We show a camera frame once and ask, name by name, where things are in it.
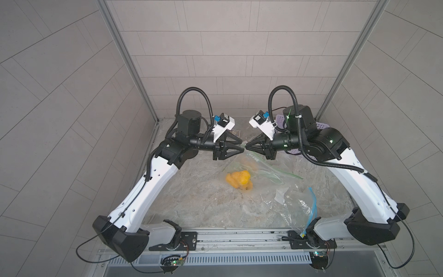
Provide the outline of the orange yellow pear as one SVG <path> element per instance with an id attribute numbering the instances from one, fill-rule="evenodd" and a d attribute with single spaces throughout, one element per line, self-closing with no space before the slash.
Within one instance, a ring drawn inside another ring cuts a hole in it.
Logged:
<path id="1" fill-rule="evenodd" d="M 239 183 L 238 181 L 232 176 L 232 174 L 228 173 L 226 175 L 226 182 L 231 185 L 233 188 L 238 189 Z"/>
<path id="2" fill-rule="evenodd" d="M 253 183 L 248 182 L 246 185 L 242 186 L 243 190 L 252 190 L 253 189 Z"/>
<path id="3" fill-rule="evenodd" d="M 250 182 L 250 173 L 247 170 L 236 172 L 236 180 L 240 186 L 244 187 Z"/>

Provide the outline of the clear bag blue zip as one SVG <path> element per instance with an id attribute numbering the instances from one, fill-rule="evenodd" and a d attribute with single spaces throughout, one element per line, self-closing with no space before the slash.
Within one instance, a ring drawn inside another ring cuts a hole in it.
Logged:
<path id="1" fill-rule="evenodd" d="M 295 186 L 279 185 L 261 194 L 272 227 L 288 227 L 301 238 L 317 216 L 317 199 L 312 188 L 300 191 Z"/>

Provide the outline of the clear bag green zip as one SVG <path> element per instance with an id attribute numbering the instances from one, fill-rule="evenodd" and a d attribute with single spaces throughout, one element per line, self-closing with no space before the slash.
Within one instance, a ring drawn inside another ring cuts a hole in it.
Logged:
<path id="1" fill-rule="evenodd" d="M 250 182 L 253 183 L 252 190 L 243 190 L 242 186 L 235 189 L 226 182 L 226 175 L 228 173 L 232 174 L 236 179 L 236 172 L 244 170 L 250 173 Z M 279 185 L 295 186 L 301 192 L 306 189 L 306 186 L 302 184 L 302 177 L 290 172 L 288 169 L 280 168 L 275 160 L 267 160 L 251 151 L 245 151 L 242 154 L 229 158 L 228 164 L 216 175 L 216 180 L 226 189 L 234 189 L 249 195 L 264 193 L 266 189 Z"/>

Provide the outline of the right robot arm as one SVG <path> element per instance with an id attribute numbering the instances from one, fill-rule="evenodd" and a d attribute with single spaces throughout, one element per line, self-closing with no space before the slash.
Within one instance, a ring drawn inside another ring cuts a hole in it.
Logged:
<path id="1" fill-rule="evenodd" d="M 274 95 L 289 93 L 292 106 L 284 110 L 286 123 L 279 128 L 272 114 Z M 250 119 L 261 134 L 246 144 L 248 151 L 276 159 L 279 151 L 297 149 L 310 163 L 326 167 L 355 200 L 356 207 L 341 216 L 315 218 L 305 229 L 304 240 L 312 248 L 323 241 L 354 238 L 365 245 L 393 241 L 400 232 L 399 223 L 410 212 L 404 203 L 391 199 L 379 186 L 375 176 L 363 168 L 349 142 L 334 128 L 319 130 L 308 106 L 298 104 L 294 91 L 280 85 L 268 98 L 268 111 L 259 111 Z"/>

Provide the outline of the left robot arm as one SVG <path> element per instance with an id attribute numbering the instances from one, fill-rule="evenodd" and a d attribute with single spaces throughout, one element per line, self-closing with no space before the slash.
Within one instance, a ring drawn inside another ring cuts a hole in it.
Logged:
<path id="1" fill-rule="evenodd" d="M 207 103 L 210 120 L 205 132 L 201 131 L 205 119 L 199 111 L 181 111 L 183 98 L 189 92 L 199 93 Z M 149 155 L 145 174 L 115 210 L 95 219 L 93 229 L 100 240 L 128 263 L 147 248 L 158 245 L 177 248 L 181 227 L 171 220 L 143 227 L 145 214 L 169 180 L 200 151 L 212 152 L 213 160 L 226 160 L 243 153 L 242 140 L 231 133 L 234 125 L 234 119 L 228 115 L 214 115 L 209 97 L 202 89 L 185 89 L 178 98 L 175 120 L 165 139 Z"/>

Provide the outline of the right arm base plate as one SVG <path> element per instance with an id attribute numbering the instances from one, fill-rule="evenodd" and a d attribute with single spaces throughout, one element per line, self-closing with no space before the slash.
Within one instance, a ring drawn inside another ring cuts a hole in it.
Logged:
<path id="1" fill-rule="evenodd" d="M 291 249 L 326 249 L 332 250 L 337 248 L 335 240 L 322 240 L 315 233 L 301 234 L 290 230 L 287 235 L 281 238 L 282 241 L 290 243 Z"/>

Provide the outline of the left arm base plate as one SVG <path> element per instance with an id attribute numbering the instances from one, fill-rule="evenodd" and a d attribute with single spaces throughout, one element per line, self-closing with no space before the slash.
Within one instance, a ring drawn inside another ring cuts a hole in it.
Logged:
<path id="1" fill-rule="evenodd" d="M 197 232 L 181 232 L 175 235 L 170 243 L 149 247 L 149 251 L 180 251 L 196 250 Z"/>

